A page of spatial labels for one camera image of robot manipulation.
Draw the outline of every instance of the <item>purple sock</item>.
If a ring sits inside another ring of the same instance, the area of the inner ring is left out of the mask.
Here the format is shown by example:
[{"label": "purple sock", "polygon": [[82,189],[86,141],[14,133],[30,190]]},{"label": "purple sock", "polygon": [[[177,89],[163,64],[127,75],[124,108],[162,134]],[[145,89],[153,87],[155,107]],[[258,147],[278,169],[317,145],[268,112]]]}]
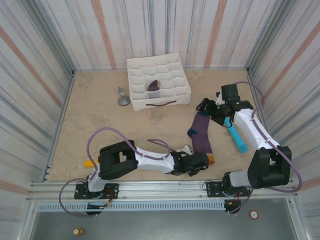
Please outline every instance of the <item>purple sock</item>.
[{"label": "purple sock", "polygon": [[193,151],[195,153],[206,153],[208,155],[210,164],[213,164],[215,160],[208,138],[209,121],[210,116],[208,114],[198,112],[195,115],[192,126],[187,134],[192,139]]}]

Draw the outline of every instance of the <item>small metal stand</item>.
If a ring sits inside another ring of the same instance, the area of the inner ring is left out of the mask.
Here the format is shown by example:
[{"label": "small metal stand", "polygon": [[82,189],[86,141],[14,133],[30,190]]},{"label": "small metal stand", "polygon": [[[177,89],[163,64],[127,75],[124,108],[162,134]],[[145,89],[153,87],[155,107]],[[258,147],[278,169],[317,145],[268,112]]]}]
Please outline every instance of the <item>small metal stand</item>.
[{"label": "small metal stand", "polygon": [[118,94],[120,94],[120,97],[118,98],[118,104],[120,106],[127,106],[131,102],[130,97],[125,95],[125,90],[123,88],[119,87]]}]

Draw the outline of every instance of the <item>gray metal panel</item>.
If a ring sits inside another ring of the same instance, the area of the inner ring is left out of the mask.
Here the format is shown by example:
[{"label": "gray metal panel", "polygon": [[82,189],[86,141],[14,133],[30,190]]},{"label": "gray metal panel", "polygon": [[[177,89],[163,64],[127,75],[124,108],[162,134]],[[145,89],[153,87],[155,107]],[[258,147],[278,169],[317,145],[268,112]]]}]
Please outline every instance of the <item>gray metal panel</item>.
[{"label": "gray metal panel", "polygon": [[[257,220],[249,217],[256,210]],[[97,218],[38,213],[32,240],[295,240],[285,199],[252,199],[237,215],[223,211],[103,212]]]},{"label": "gray metal panel", "polygon": [[247,61],[246,65],[249,67],[249,70],[254,73],[266,51],[268,50],[270,44],[272,43],[274,37],[279,32],[279,29],[283,27],[285,20],[288,16],[288,13],[291,9],[297,5],[297,0],[282,0],[278,9],[275,9],[272,14],[270,23],[267,26],[267,29],[262,33],[260,40],[257,41],[256,46],[250,54],[250,58]]},{"label": "gray metal panel", "polygon": [[49,20],[43,18],[43,13],[37,7],[37,2],[34,0],[19,0],[28,10],[30,16],[36,23],[38,29],[46,40],[47,44],[51,48],[53,54],[58,59],[61,67],[70,76],[75,70],[74,64],[71,61],[64,45],[61,43],[57,34],[54,33],[54,28],[50,25]]}]

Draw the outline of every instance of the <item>marble patterned surface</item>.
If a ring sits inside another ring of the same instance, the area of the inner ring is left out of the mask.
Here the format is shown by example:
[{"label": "marble patterned surface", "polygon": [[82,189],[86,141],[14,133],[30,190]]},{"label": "marble patterned surface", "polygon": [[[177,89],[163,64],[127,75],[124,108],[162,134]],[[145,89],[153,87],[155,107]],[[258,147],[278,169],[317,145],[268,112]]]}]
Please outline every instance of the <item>marble patterned surface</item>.
[{"label": "marble patterned surface", "polygon": [[[96,71],[81,72],[76,75],[67,112],[54,154],[50,181],[85,178],[93,168],[84,167],[88,159],[86,145],[91,134],[102,127],[112,127],[121,131],[135,145],[147,151],[165,153],[166,149],[147,142],[147,139],[162,139],[173,149],[181,149],[191,144],[187,135],[196,111],[196,106],[205,97],[216,98],[220,87],[237,81],[247,81],[244,70],[210,71],[187,70],[186,77],[191,87],[191,102],[188,105],[155,107],[134,111],[131,104],[119,106],[118,87],[128,90],[127,72]],[[249,85],[239,84],[238,92],[242,100],[254,104]],[[197,175],[172,176],[151,170],[134,170],[121,180],[205,180],[220,179],[225,172],[247,169],[253,151],[239,153],[228,130],[210,121],[208,136],[215,163]],[[92,141],[90,152],[94,159],[99,149],[122,141],[111,131],[100,132]]]}]

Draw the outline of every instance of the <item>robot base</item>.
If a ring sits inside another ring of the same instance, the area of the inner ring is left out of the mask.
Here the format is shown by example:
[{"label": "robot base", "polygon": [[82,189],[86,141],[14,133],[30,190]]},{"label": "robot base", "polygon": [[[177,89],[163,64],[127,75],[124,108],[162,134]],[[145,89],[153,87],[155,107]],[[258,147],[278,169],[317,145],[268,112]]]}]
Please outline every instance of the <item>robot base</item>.
[{"label": "robot base", "polygon": [[102,191],[90,192],[88,182],[79,182],[75,185],[74,199],[117,199],[118,193],[118,183],[107,182]]}]

